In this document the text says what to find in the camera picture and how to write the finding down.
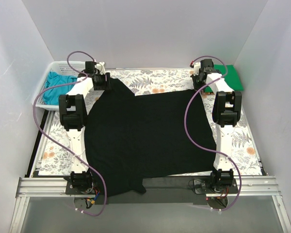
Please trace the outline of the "floral table mat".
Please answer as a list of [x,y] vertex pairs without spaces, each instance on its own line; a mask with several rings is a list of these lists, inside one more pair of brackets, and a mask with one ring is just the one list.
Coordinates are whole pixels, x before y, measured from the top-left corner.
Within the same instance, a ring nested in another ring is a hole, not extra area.
[[[188,69],[136,69],[113,70],[111,77],[122,81],[135,95],[159,94],[193,88]],[[69,140],[59,113],[50,111],[45,132],[69,147]],[[67,176],[71,172],[72,159],[66,150],[43,137],[36,171],[39,176]],[[232,137],[231,158],[237,164],[241,175],[262,175],[262,164],[251,134],[244,111]]]

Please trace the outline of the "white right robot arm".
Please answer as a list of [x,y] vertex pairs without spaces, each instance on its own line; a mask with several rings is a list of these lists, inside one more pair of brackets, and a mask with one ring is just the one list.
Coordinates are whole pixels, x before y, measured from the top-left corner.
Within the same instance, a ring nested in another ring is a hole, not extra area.
[[212,59],[193,60],[191,78],[194,89],[210,87],[215,95],[212,120],[216,127],[216,156],[210,174],[210,188],[215,193],[223,192],[233,185],[234,172],[230,160],[232,136],[241,118],[242,94],[233,90],[222,73],[214,67]]

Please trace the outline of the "white plastic basket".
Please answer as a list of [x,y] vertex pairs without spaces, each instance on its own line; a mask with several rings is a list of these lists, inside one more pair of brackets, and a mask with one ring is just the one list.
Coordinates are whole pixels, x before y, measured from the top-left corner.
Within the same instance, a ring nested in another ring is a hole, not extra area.
[[[78,76],[78,73],[68,66],[67,61],[55,61],[55,62],[50,63],[49,66],[46,68],[44,75],[42,76],[42,78],[40,79],[38,83],[38,87],[36,88],[36,91],[34,92],[34,95],[32,98],[32,103],[34,103],[36,96],[45,89],[45,83],[47,81],[47,77],[50,72],[56,72],[59,75],[65,75],[65,76],[74,76],[74,77]],[[35,106],[39,108],[43,108],[48,111],[59,111],[58,105],[46,104],[43,101],[43,95],[41,95],[37,99]]]

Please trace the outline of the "aluminium frame rail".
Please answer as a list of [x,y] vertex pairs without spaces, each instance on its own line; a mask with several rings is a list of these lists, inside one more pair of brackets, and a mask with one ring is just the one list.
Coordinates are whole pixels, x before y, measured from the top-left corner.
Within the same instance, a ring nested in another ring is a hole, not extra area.
[[[213,198],[215,193],[206,186],[206,179],[206,176],[176,175],[164,178],[149,178],[144,180],[144,187],[147,189],[144,198],[137,193],[125,193],[111,197],[107,202],[131,196],[132,202],[135,203],[148,203],[150,201],[167,203],[167,200],[159,198],[158,195],[166,195],[170,189],[175,193],[171,200],[180,201],[185,198],[184,192],[181,188],[188,187],[190,180],[193,181],[193,187],[191,189],[195,195]],[[228,196],[238,199],[241,196],[272,197],[283,231],[285,233],[291,233],[291,223],[275,176],[236,177],[232,183],[232,187],[229,188]],[[17,185],[16,203],[9,231],[11,233],[19,233],[21,231],[31,198],[82,199],[94,197],[94,192],[84,194],[78,189],[73,188],[72,182],[68,177],[20,178]]]

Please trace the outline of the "black t shirt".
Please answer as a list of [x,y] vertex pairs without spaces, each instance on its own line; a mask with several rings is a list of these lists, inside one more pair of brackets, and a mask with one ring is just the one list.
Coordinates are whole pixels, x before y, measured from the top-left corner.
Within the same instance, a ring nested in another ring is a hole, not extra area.
[[193,90],[136,96],[119,79],[95,102],[84,133],[88,164],[104,193],[146,192],[143,179],[210,171],[216,148]]

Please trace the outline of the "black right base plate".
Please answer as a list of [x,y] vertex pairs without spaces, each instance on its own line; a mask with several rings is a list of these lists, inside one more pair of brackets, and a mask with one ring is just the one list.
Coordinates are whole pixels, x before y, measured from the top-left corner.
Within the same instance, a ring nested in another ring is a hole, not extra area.
[[209,179],[194,178],[188,181],[188,186],[196,194],[237,194],[238,187],[233,183],[232,186],[214,186]]

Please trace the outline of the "folded green t shirt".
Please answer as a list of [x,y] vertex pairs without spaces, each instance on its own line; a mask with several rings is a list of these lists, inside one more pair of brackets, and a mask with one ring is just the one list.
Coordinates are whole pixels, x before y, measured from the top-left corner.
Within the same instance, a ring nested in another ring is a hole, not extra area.
[[[224,65],[214,65],[214,68],[219,70],[222,74],[225,74],[226,69]],[[233,90],[236,91],[244,91],[244,87],[240,80],[240,77],[233,65],[227,65],[228,74],[225,76],[225,82],[229,85]],[[204,88],[205,93],[213,92],[212,89],[208,86]]]

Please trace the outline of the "teal t shirt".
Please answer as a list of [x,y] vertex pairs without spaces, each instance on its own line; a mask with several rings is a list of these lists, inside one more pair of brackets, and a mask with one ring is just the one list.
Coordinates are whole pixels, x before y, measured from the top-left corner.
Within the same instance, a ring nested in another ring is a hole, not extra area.
[[[76,81],[77,77],[75,76],[60,75],[56,72],[50,71],[48,73],[44,88],[47,89],[53,86],[73,83]],[[42,95],[42,99],[47,105],[58,105],[59,96],[68,93],[73,86],[74,84],[52,88]]]

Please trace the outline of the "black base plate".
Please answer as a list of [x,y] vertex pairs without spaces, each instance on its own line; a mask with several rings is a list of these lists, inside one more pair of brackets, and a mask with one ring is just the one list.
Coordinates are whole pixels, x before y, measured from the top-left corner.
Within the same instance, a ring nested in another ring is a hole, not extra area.
[[196,194],[237,194],[238,187],[233,183],[232,186],[214,186],[209,179],[194,178],[188,181],[188,186]]
[[96,182],[86,180],[72,181],[69,177],[65,178],[65,180],[67,181],[65,193],[68,195],[104,194],[104,187]]

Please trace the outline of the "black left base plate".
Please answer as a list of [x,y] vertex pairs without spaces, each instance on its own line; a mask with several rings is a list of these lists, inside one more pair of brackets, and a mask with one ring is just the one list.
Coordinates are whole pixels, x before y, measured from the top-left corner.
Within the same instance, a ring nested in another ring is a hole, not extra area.
[[104,194],[104,187],[96,182],[86,180],[72,181],[69,177],[65,178],[65,180],[67,181],[65,193],[68,195]]

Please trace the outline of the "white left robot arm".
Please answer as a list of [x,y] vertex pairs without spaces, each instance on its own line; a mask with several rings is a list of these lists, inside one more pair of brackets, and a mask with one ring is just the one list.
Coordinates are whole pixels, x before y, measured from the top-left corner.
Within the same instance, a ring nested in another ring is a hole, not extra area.
[[59,96],[60,123],[66,130],[70,150],[75,155],[72,159],[70,179],[72,188],[83,194],[94,189],[90,168],[86,165],[84,132],[87,123],[85,97],[91,89],[110,90],[110,74],[105,70],[104,62],[86,61],[85,69],[78,75],[78,84],[65,95]]

